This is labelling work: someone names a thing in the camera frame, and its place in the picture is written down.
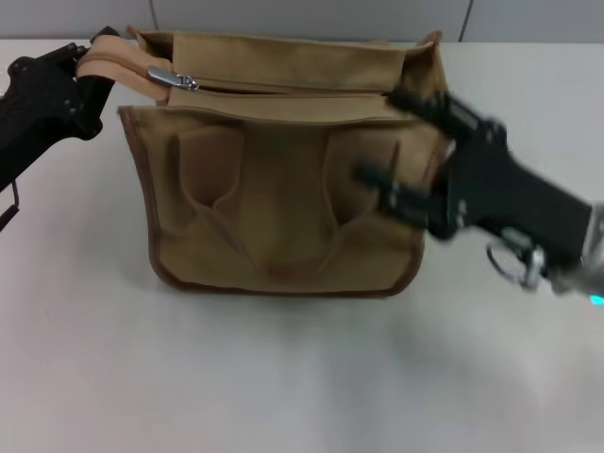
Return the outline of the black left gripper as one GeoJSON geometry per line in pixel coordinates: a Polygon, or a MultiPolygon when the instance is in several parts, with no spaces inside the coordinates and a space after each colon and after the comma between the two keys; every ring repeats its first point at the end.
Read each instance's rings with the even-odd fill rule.
{"type": "MultiPolygon", "coordinates": [[[[105,26],[90,44],[105,36],[119,32],[105,26]]],[[[37,58],[19,57],[8,67],[9,86],[1,96],[2,189],[55,143],[89,141],[101,132],[114,81],[99,75],[76,80],[76,64],[86,51],[70,43],[37,58]]]]}

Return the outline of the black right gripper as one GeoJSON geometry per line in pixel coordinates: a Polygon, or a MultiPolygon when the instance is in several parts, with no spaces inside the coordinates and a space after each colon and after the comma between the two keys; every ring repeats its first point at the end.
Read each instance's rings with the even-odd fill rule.
{"type": "Polygon", "coordinates": [[[449,91],[428,97],[397,88],[387,103],[432,124],[456,142],[437,176],[435,192],[396,181],[374,163],[354,167],[354,179],[377,192],[376,211],[440,240],[463,227],[497,237],[505,228],[545,251],[549,267],[580,261],[591,206],[521,165],[508,147],[507,129],[481,116],[449,91]]]}

